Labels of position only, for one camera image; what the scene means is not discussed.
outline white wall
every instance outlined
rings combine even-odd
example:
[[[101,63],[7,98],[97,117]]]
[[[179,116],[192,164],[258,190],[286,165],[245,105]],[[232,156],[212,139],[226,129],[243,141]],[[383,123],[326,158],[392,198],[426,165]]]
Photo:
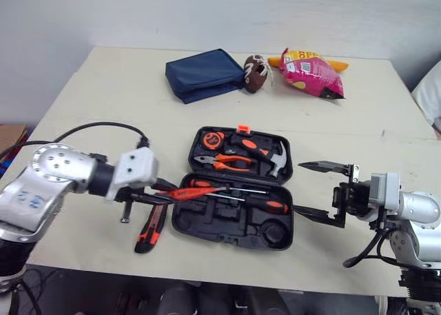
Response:
[[[36,123],[94,45],[386,58],[412,88],[440,43],[440,0],[0,0],[0,122]]]

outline blue pouch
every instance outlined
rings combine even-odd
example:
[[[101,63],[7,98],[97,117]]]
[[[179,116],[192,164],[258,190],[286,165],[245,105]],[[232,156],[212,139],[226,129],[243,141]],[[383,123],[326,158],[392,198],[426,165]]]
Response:
[[[184,103],[192,103],[241,89],[245,72],[219,48],[167,62],[165,76],[173,93]]]

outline table surface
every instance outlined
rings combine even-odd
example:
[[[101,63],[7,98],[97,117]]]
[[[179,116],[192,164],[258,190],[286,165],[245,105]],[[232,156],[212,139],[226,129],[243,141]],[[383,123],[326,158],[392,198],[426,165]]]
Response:
[[[256,94],[234,91],[184,105],[172,94],[165,63],[193,52],[95,48],[64,87],[32,139],[53,139],[77,125],[118,121],[142,129],[152,140],[160,176],[179,183],[190,172],[187,155],[204,125],[236,127],[286,137],[294,163],[328,160],[359,163],[360,179],[372,172],[401,173],[404,190],[441,196],[441,142],[424,120],[391,64],[385,60],[342,59],[345,100],[326,101],[285,85],[274,70],[274,86]],[[232,54],[242,64],[248,54]],[[99,152],[114,163],[131,150],[136,135],[98,127],[72,135],[66,143]],[[31,157],[18,155],[0,185],[14,178]],[[299,167],[285,184],[294,203],[331,208],[332,189],[345,178]],[[373,232],[350,216],[345,229],[296,215],[294,243],[284,252],[247,250],[180,234],[169,216],[161,239],[149,254],[135,254],[134,243],[150,206],[134,204],[132,221],[120,224],[122,205],[88,194],[65,198],[62,212],[33,251],[40,265],[139,276],[180,278],[284,289],[348,294],[405,296],[399,270],[376,260],[352,269],[342,262],[358,254]],[[385,253],[391,255],[388,245]]]

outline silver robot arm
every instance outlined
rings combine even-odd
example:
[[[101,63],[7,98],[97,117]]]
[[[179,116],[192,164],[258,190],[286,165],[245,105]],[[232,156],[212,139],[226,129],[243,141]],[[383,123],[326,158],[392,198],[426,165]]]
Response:
[[[108,165],[105,156],[61,143],[37,148],[27,168],[0,193],[0,314],[8,313],[10,292],[67,193],[89,192],[120,202],[133,201],[136,193],[145,203],[165,203],[143,193],[145,186],[155,184],[157,173],[158,161],[147,147],[122,154],[115,166]]]
[[[297,212],[313,221],[345,226],[345,214],[368,221],[377,231],[368,247],[344,262],[352,267],[377,245],[377,258],[401,267],[400,286],[409,291],[410,314],[441,315],[441,203],[432,194],[401,191],[400,175],[395,172],[372,174],[370,181],[359,182],[358,165],[329,161],[299,164],[319,172],[338,172],[348,183],[334,188],[332,206],[337,215],[300,207]],[[395,259],[380,254],[382,242],[389,238]]]
[[[386,222],[394,224],[389,242],[402,266],[400,286],[407,287],[412,314],[441,314],[441,204],[432,194],[400,191],[400,175],[372,174],[368,221],[386,209]]]

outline black plastic case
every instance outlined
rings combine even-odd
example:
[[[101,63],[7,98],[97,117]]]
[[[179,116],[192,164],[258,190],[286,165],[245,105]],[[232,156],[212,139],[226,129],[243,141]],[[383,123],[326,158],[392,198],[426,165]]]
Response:
[[[210,132],[223,134],[222,144],[216,149],[209,149],[203,144],[203,137]],[[253,141],[258,147],[251,150],[242,144],[244,140]],[[274,164],[265,157],[269,158],[273,153],[282,154],[280,142],[285,146],[287,160],[275,178],[269,175]],[[268,151],[268,155],[262,155],[259,150],[264,153]],[[246,156],[252,160],[252,164],[242,161],[226,163],[232,167],[249,168],[248,172],[237,172],[216,170],[212,164],[200,163],[194,159],[196,156],[216,156],[217,154]],[[229,190],[216,192],[216,194],[248,200],[242,202],[215,196],[202,196],[189,201],[181,201],[175,204],[173,209],[172,223],[176,230],[209,241],[223,241],[255,249],[285,250],[292,244],[293,201],[289,191],[281,186],[291,178],[293,172],[287,139],[274,134],[250,131],[249,128],[241,126],[237,130],[203,127],[196,133],[188,161],[194,172],[183,178],[181,187],[194,187],[195,181],[203,180],[215,187],[228,185],[266,191],[268,194]],[[286,214],[272,214],[247,205],[256,198],[284,203],[288,211]]]

